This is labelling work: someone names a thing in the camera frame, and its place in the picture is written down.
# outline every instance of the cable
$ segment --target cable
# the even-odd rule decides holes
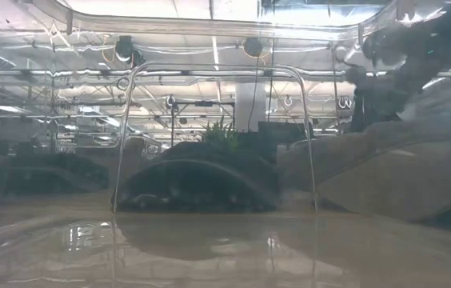
[[[272,67],[275,61],[275,39],[272,40]],[[273,89],[273,70],[270,75],[270,99],[268,100],[268,122],[270,122],[270,112],[272,111],[272,89]]]
[[[252,113],[254,112],[254,104],[256,103],[256,89],[257,89],[257,68],[259,67],[259,57],[256,61],[256,78],[254,79],[254,96],[252,97],[252,107],[250,108],[249,122],[247,123],[247,132],[250,132],[250,120],[252,119]]]
[[[106,43],[106,38],[107,36],[105,35],[105,37],[103,37],[103,45],[105,45]],[[103,59],[105,59],[105,61],[107,61],[108,63],[111,63],[115,60],[115,47],[117,45],[117,41],[114,42],[114,55],[112,56],[112,60],[109,60],[106,56],[105,56],[105,50],[101,50],[101,56],[103,56]]]

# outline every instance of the ceiling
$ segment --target ceiling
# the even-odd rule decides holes
[[[275,5],[264,1],[258,5],[255,0],[59,1],[0,0],[0,106],[21,109],[20,114],[50,117],[81,114],[82,107],[91,107],[93,113],[109,115],[119,121],[120,117],[114,115],[124,112],[122,103],[125,92],[117,88],[117,81],[131,66],[114,56],[114,43],[119,36],[127,34],[132,36],[135,49],[142,53],[147,62],[181,64],[152,66],[152,70],[207,70],[213,73],[217,68],[224,72],[235,69],[218,67],[223,64],[253,66],[252,71],[256,65],[261,68],[272,65],[298,67],[307,72],[306,99],[310,115],[320,119],[317,128],[334,128],[336,120],[332,118],[338,115],[348,118],[351,115],[351,110],[342,110],[337,114],[335,98],[352,97],[354,87],[343,82],[342,78],[338,78],[340,81],[334,84],[331,77],[334,71],[331,46],[338,44],[337,54],[340,58],[347,56],[349,62],[366,66],[369,70],[372,67],[357,51],[356,38],[345,36],[349,32],[338,34],[345,36],[345,40],[333,44],[326,40],[329,39],[326,35],[338,30],[346,31],[350,29],[348,25],[357,31],[357,23],[362,21],[368,23],[366,29],[371,29],[370,19],[394,13],[394,8],[391,8],[394,3],[388,4],[384,0],[333,1],[330,6],[327,1],[311,0],[281,0],[276,1]],[[412,20],[407,17],[404,21],[430,17],[441,5],[444,5],[444,1],[422,1],[416,7],[416,17]],[[77,11],[70,16],[73,18],[72,26],[59,17],[61,13],[58,12],[67,11],[66,7]],[[377,13],[379,11],[383,12],[382,16]],[[210,32],[210,25],[213,25],[216,33]],[[86,28],[91,26],[101,29]],[[275,28],[269,30],[267,27],[270,26]],[[298,29],[315,33],[301,33],[292,38]],[[124,30],[134,33],[123,33]],[[256,31],[261,36],[270,31],[272,35],[281,36],[261,37],[264,46],[261,55],[264,57],[259,60],[243,50],[245,35],[255,35]],[[342,64],[335,66],[338,75],[345,68]],[[392,68],[378,67],[379,70]],[[170,137],[167,129],[170,124],[170,110],[166,109],[167,97],[173,96],[178,101],[234,102],[237,96],[235,85],[238,82],[253,82],[254,79],[254,76],[239,78],[226,77],[224,74],[221,77],[188,75],[138,79],[137,88],[132,93],[135,105],[130,111],[133,115],[130,119],[131,130],[166,141]],[[270,82],[273,83],[271,98],[276,104],[272,105],[277,105],[277,108],[272,106],[275,111],[271,111],[271,121],[303,121],[301,91],[294,79],[258,79],[261,80],[260,87],[267,94],[270,92]],[[219,118],[222,114],[227,119],[228,113],[233,113],[228,106],[189,105],[179,115],[187,118],[188,122],[176,123],[178,140],[194,139],[193,134],[203,124],[215,121],[213,117]],[[17,111],[0,109],[0,117],[16,114]],[[60,122],[69,128],[77,126],[82,133],[86,129],[93,132],[98,129],[103,133],[118,132],[118,128],[109,123],[98,125],[92,118],[75,119],[67,118]],[[29,130],[28,135],[39,134],[39,130],[42,129]]]

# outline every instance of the metal wire frame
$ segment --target metal wire frame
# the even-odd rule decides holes
[[[147,62],[144,63],[140,66],[135,67],[131,73],[128,75],[127,77],[127,88],[126,88],[126,111],[124,113],[123,119],[122,119],[122,132],[121,132],[121,137],[119,140],[119,145],[120,145],[120,149],[119,149],[119,165],[118,165],[118,171],[117,171],[117,181],[115,183],[115,189],[114,189],[114,195],[113,195],[113,199],[114,199],[114,205],[112,207],[112,212],[114,214],[117,213],[117,196],[118,196],[118,190],[119,190],[119,180],[120,180],[120,176],[121,176],[121,166],[122,166],[122,157],[124,154],[124,146],[125,146],[125,142],[126,142],[126,132],[127,132],[127,126],[128,126],[128,116],[130,114],[130,107],[131,107],[131,95],[133,93],[133,90],[135,89],[136,85],[135,85],[135,78],[137,76],[144,76],[147,75],[147,69],[153,66],[180,66],[180,67],[185,67],[185,66],[199,66],[199,67],[209,67],[210,74],[216,73],[216,74],[223,74],[224,71],[220,71],[220,70],[215,70],[215,66],[217,67],[221,67],[221,68],[230,68],[230,69],[255,69],[256,73],[254,75],[252,74],[246,74],[245,76],[247,77],[252,77],[254,78],[256,76],[256,74],[259,73],[259,71],[270,71],[270,72],[275,72],[275,71],[279,71],[279,72],[284,72],[290,76],[292,76],[293,78],[295,78],[297,80],[298,85],[301,87],[301,96],[302,96],[302,103],[304,104],[304,115],[305,115],[305,121],[304,121],[304,127],[305,127],[305,135],[307,137],[307,142],[308,142],[308,150],[309,150],[309,162],[310,162],[310,168],[311,168],[311,186],[313,187],[313,200],[314,200],[314,210],[317,213],[318,212],[318,206],[317,206],[317,199],[318,199],[318,195],[317,195],[317,191],[316,191],[316,183],[315,183],[315,179],[314,179],[314,166],[313,166],[313,146],[312,146],[312,141],[311,141],[311,129],[309,126],[309,112],[307,110],[307,98],[306,98],[306,92],[305,92],[305,81],[304,78],[301,76],[301,74],[299,73],[298,69],[293,67],[293,66],[287,66],[287,65],[276,65],[276,66],[251,66],[251,65],[227,65],[227,64],[195,64],[195,63],[163,63],[163,62]]]

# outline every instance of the green plant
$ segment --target green plant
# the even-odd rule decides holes
[[[227,150],[236,150],[238,148],[238,133],[234,130],[233,123],[224,125],[224,116],[222,116],[220,121],[211,125],[208,122],[202,127],[206,130],[202,132],[201,142]]]

